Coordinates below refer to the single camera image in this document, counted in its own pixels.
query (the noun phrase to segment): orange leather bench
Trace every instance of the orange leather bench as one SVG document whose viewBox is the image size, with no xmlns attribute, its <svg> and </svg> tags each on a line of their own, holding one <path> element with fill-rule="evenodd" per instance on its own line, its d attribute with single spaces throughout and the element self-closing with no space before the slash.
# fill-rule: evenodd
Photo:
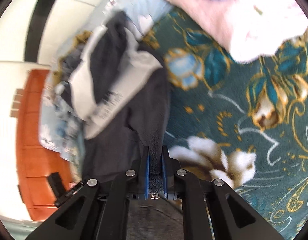
<svg viewBox="0 0 308 240">
<path fill-rule="evenodd" d="M 21 99 L 16 129 L 16 165 L 19 190 L 30 217 L 34 221 L 48 218 L 54 207 L 55 196 L 47 177 L 59 172 L 64 187 L 72 182 L 70 165 L 59 153 L 43 148 L 38 141 L 41 93 L 48 70 L 30 72 Z"/>
</svg>

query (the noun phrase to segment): black floor stripe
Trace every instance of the black floor stripe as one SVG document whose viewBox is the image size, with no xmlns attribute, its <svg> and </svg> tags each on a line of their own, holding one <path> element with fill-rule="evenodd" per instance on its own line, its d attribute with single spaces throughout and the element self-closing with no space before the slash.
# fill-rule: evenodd
<svg viewBox="0 0 308 240">
<path fill-rule="evenodd" d="M 56 0 L 38 0 L 27 33 L 24 61 L 37 62 L 39 45 L 48 16 Z"/>
</svg>

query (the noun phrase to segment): floral blanket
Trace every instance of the floral blanket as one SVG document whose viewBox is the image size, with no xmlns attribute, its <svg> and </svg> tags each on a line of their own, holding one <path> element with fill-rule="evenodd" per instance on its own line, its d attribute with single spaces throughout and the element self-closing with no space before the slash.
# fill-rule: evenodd
<svg viewBox="0 0 308 240">
<path fill-rule="evenodd" d="M 225 180 L 293 239 L 308 218 L 308 31 L 249 65 L 180 9 L 144 41 L 173 85 L 170 155 L 200 178 Z"/>
</svg>

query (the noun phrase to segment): metal screw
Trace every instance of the metal screw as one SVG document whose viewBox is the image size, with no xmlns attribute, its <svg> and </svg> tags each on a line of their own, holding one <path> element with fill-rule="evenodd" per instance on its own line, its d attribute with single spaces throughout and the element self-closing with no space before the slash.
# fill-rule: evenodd
<svg viewBox="0 0 308 240">
<path fill-rule="evenodd" d="M 89 179 L 87 181 L 87 185 L 90 187 L 94 187 L 97 184 L 97 180 L 96 179 Z"/>
<path fill-rule="evenodd" d="M 159 194 L 158 193 L 152 193 L 151 199 L 159 199 Z"/>
<path fill-rule="evenodd" d="M 125 172 L 125 174 L 126 176 L 133 177 L 136 174 L 136 172 L 134 170 L 128 170 Z"/>
<path fill-rule="evenodd" d="M 216 179 L 216 180 L 214 180 L 214 184 L 215 184 L 216 186 L 221 187 L 221 186 L 224 185 L 224 181 L 221 180 L 221 179 Z"/>
<path fill-rule="evenodd" d="M 186 170 L 183 170 L 183 169 L 179 169 L 177 172 L 176 172 L 177 175 L 179 176 L 184 176 L 186 174 Z"/>
</svg>

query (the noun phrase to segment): white tile floor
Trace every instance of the white tile floor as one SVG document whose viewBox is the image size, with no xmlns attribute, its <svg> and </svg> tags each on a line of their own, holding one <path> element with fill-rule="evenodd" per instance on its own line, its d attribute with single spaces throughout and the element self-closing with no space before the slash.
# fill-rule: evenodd
<svg viewBox="0 0 308 240">
<path fill-rule="evenodd" d="M 57 48 L 86 21 L 100 1 L 57 0 L 41 38 L 38 62 L 49 64 Z M 27 71 L 46 68 L 23 63 L 27 31 L 36 2 L 13 0 L 0 19 L 0 178 L 4 175 L 0 183 L 0 215 L 17 220 L 29 220 L 30 217 L 17 189 L 16 119 L 9 117 L 9 109 L 15 89 L 26 82 Z"/>
</svg>

